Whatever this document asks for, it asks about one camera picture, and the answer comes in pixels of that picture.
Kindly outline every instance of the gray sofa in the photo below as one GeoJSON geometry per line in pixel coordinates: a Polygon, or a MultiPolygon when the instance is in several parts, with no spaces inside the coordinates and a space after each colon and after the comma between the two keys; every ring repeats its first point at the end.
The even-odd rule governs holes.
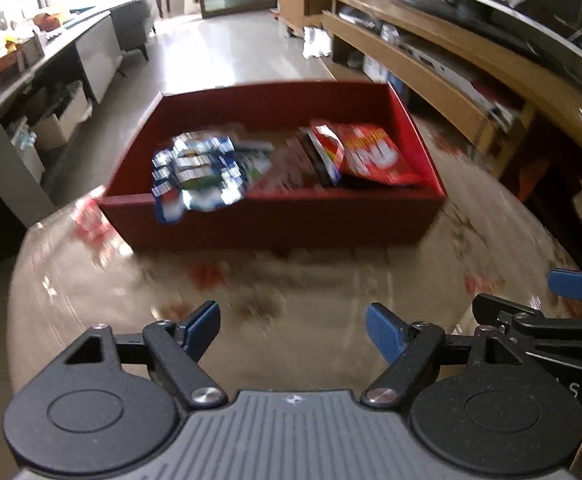
{"type": "Polygon", "coordinates": [[[132,0],[110,9],[117,42],[123,51],[139,50],[149,60],[146,41],[157,16],[155,0],[132,0]]]}

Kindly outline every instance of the shelf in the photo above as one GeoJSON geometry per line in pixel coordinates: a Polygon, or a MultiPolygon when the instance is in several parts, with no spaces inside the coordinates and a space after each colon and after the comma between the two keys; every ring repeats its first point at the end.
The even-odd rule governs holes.
{"type": "Polygon", "coordinates": [[[530,102],[582,148],[582,91],[542,66],[469,30],[393,0],[335,0],[368,12],[468,60],[530,102]]]}
{"type": "Polygon", "coordinates": [[[277,20],[282,22],[285,26],[293,30],[293,34],[295,34],[299,38],[303,38],[305,36],[304,27],[316,27],[319,28],[322,26],[322,15],[316,14],[314,16],[305,16],[303,19],[303,26],[298,27],[294,23],[290,22],[289,20],[283,18],[282,16],[278,15],[277,20]]]}
{"type": "Polygon", "coordinates": [[[459,129],[479,152],[489,151],[497,129],[464,93],[380,37],[331,12],[324,13],[322,25],[335,36],[385,65],[459,129]]]}
{"type": "Polygon", "coordinates": [[[355,70],[346,65],[335,63],[330,57],[322,57],[320,61],[334,81],[363,81],[367,83],[371,81],[362,70],[355,70]]]}

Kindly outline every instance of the blue snack package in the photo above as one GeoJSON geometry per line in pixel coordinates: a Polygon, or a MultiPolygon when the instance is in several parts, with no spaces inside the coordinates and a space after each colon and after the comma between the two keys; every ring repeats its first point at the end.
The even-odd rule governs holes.
{"type": "Polygon", "coordinates": [[[178,222],[188,210],[213,211],[244,196],[245,178],[227,136],[182,134],[171,150],[153,157],[153,196],[160,223],[178,222]]]}
{"type": "Polygon", "coordinates": [[[161,224],[173,224],[184,215],[182,192],[170,182],[162,182],[151,189],[155,199],[155,214],[161,224]]]}

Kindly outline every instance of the white cabinet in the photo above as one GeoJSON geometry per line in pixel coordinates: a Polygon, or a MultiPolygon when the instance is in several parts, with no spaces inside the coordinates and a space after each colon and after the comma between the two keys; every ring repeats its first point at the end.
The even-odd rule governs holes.
{"type": "Polygon", "coordinates": [[[76,42],[75,47],[91,92],[95,100],[101,103],[122,62],[122,51],[117,43],[111,16],[107,16],[86,32],[76,42]]]}

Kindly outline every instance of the chair leg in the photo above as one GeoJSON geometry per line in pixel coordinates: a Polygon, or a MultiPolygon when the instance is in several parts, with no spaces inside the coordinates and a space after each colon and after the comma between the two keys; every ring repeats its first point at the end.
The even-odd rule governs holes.
{"type": "Polygon", "coordinates": [[[146,50],[146,45],[143,44],[140,48],[140,52],[143,54],[144,58],[148,61],[149,60],[149,53],[146,50]]]}

